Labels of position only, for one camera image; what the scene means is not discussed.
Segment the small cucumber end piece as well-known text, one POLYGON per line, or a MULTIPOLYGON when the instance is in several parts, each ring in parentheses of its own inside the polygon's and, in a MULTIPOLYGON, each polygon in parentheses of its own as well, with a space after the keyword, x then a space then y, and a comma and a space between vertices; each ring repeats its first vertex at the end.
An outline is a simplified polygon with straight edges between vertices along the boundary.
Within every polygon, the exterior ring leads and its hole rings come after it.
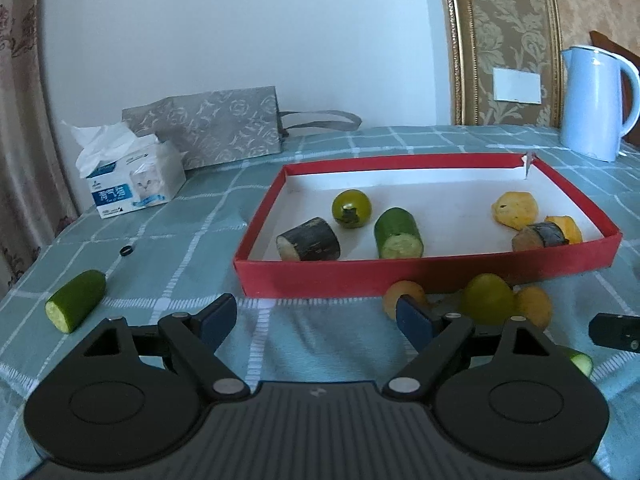
POLYGON ((563 352, 567 359, 570 359, 572 363, 584 374, 586 377, 590 377, 593 370, 593 362, 588 354, 577 351, 573 348, 559 346, 559 349, 563 352))

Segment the longan fruit with stem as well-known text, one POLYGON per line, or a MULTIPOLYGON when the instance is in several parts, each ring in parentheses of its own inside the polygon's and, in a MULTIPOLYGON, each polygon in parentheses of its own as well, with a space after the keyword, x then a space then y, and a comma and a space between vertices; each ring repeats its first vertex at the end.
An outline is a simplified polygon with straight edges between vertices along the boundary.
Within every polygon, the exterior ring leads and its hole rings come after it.
POLYGON ((391 320, 396 320, 396 304, 402 296, 409 296, 419 306, 426 307, 428 301, 421 285, 412 281, 396 282, 383 295, 383 310, 391 320))

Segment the large cucumber piece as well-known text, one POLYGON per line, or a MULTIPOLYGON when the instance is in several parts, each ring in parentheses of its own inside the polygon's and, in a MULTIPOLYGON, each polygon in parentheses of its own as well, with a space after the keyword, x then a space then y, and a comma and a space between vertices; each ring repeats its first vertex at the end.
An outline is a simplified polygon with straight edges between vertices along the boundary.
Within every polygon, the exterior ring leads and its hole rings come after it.
POLYGON ((373 228, 378 258, 421 258, 424 252, 422 237, 409 211, 393 207, 384 211, 373 228))

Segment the yellow jackfruit piece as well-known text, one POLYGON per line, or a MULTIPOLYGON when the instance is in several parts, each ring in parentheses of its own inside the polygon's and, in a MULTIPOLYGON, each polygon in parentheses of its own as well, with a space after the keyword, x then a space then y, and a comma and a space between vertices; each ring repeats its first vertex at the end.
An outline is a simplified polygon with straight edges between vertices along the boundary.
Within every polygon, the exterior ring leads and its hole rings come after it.
POLYGON ((575 220, 570 216, 547 216, 547 222, 554 223, 568 240, 568 244, 575 245, 582 242, 582 231, 578 228, 575 220))
POLYGON ((538 217, 538 204, 529 192, 506 192, 491 205, 492 218, 503 226, 521 231, 538 217))

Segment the dark sugarcane piece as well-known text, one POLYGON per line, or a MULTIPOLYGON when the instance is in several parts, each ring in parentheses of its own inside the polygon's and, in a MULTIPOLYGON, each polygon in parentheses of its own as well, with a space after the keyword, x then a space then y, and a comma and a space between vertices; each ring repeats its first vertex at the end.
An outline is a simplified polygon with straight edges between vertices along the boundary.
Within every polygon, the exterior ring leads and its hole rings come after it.
POLYGON ((570 244, 559 226, 545 221, 524 226, 512 238, 512 250, 525 252, 526 250, 559 247, 570 244))
POLYGON ((276 246, 282 261, 332 261, 341 255, 337 236, 320 217, 281 233, 276 246))

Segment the green tomato with calyx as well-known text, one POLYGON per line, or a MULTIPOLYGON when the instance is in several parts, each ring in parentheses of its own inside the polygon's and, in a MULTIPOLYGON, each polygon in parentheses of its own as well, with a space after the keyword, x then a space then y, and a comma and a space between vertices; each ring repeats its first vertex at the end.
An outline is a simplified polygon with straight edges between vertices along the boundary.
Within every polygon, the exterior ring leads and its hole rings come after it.
POLYGON ((361 228, 372 214, 370 198, 359 190, 346 190, 335 196, 331 209, 334 220, 345 229, 361 228))

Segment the cucumber piece far left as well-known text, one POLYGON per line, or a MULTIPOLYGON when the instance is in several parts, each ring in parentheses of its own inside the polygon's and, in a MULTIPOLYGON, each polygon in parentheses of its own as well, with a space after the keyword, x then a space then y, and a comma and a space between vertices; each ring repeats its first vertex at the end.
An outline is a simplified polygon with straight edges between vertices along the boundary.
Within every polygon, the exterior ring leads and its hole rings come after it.
POLYGON ((63 334, 70 334, 101 302, 106 291, 106 276, 88 270, 75 276, 46 302, 47 318, 63 334))

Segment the red shallow cardboard box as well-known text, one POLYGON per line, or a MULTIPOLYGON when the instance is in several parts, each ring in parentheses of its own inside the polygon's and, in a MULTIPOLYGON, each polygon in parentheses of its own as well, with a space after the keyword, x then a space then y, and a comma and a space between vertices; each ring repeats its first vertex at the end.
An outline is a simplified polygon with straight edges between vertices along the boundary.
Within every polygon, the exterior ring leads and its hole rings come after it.
POLYGON ((455 292, 481 273, 511 285, 610 266, 623 234, 590 198, 532 153, 397 155, 319 160, 282 167, 248 225, 233 265, 243 292, 259 298, 381 296, 398 281, 426 292, 455 292), (373 226, 332 229, 335 261, 286 262, 276 238, 303 222, 332 218, 338 193, 356 188, 372 216, 392 207, 416 219, 421 259, 378 258, 373 226), (491 205, 505 192, 529 192, 541 217, 572 217, 582 242, 514 252, 513 231, 495 222, 491 205))

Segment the tissue pack with cat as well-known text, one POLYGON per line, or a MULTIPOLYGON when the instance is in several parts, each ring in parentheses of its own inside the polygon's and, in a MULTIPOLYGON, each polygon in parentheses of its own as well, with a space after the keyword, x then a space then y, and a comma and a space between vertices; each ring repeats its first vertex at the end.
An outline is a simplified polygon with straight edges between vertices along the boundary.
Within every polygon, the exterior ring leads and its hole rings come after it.
POLYGON ((186 183, 182 154, 153 133, 137 136, 124 122, 63 128, 81 147, 76 168, 103 219, 166 204, 186 183))

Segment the beige curtain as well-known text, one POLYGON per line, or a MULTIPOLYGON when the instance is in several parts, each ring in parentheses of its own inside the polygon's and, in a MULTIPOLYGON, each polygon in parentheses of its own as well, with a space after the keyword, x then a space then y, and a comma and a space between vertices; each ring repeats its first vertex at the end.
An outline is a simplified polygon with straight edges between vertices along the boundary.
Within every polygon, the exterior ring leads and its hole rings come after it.
POLYGON ((2 295, 77 218, 43 94, 37 3, 1 0, 2 295))

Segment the light blue electric kettle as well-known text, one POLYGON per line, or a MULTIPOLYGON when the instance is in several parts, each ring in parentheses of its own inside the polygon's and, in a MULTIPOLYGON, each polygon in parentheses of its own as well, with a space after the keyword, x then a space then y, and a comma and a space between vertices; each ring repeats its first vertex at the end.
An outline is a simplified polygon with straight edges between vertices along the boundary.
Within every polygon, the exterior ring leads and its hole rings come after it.
POLYGON ((560 141, 601 162, 615 162, 620 142, 639 119, 639 71, 623 56, 597 47, 562 51, 567 87, 560 141), (631 109, 623 116, 622 76, 630 79, 631 109))

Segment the grey patterned gift bag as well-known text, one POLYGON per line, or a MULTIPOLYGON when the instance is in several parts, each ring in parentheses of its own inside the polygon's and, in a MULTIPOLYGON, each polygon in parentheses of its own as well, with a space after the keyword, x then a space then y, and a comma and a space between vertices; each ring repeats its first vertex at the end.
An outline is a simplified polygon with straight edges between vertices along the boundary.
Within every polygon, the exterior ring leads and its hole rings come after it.
POLYGON ((273 86, 168 96, 125 108, 122 120, 137 136, 174 144, 186 170, 278 154, 292 133, 352 132, 362 124, 342 110, 281 110, 273 86))

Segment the gold picture frame moulding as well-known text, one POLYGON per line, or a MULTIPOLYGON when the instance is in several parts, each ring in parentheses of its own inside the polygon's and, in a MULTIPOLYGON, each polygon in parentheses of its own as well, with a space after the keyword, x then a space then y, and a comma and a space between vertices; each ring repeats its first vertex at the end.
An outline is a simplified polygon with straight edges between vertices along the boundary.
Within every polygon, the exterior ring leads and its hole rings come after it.
POLYGON ((472 0, 444 0, 450 49, 452 119, 472 126, 480 119, 480 83, 472 0))

